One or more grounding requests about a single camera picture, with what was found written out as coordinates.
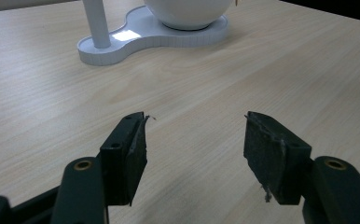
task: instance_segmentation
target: white stand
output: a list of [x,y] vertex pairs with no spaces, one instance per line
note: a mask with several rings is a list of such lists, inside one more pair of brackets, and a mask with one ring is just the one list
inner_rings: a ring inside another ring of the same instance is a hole
[[102,0],[83,1],[91,36],[81,39],[77,46],[81,61],[91,65],[119,63],[141,49],[210,45],[227,35],[228,21],[225,16],[221,16],[204,29],[180,31],[163,25],[147,7],[131,10],[126,16],[125,24],[108,33]]

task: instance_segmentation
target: wooden table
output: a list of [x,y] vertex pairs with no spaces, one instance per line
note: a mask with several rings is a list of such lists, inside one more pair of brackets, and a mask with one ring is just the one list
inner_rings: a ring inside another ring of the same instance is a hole
[[[105,1],[110,30],[143,1]],[[60,184],[119,120],[145,111],[148,165],[112,223],[303,223],[265,203],[242,156],[245,118],[268,114],[360,172],[360,21],[276,0],[230,7],[228,38],[97,67],[82,2],[0,12],[0,194],[12,205]]]

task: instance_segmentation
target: white lamp base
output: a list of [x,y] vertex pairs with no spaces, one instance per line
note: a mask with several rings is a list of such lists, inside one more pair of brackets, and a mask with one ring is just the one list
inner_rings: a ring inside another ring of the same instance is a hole
[[227,18],[221,16],[201,30],[174,30],[163,25],[146,6],[143,6],[128,12],[125,24],[109,33],[110,47],[95,48],[91,36],[81,39],[77,47],[83,63],[103,66],[119,63],[141,49],[210,45],[223,40],[227,35],[227,28]]

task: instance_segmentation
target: white sphere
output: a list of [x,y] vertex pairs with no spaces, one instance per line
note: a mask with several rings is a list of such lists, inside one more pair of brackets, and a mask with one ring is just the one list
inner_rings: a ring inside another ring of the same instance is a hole
[[163,24],[178,30],[199,30],[217,20],[233,0],[145,0]]

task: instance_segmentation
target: light wood surface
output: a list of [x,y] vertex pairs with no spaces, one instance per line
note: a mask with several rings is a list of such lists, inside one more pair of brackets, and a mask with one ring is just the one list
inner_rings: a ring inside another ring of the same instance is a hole
[[[105,1],[110,30],[140,0]],[[303,223],[265,203],[242,156],[245,118],[268,114],[360,172],[360,21],[277,0],[227,11],[228,38],[82,63],[82,2],[0,12],[0,194],[12,205],[57,186],[95,156],[127,114],[145,111],[148,164],[133,207],[111,223]]]

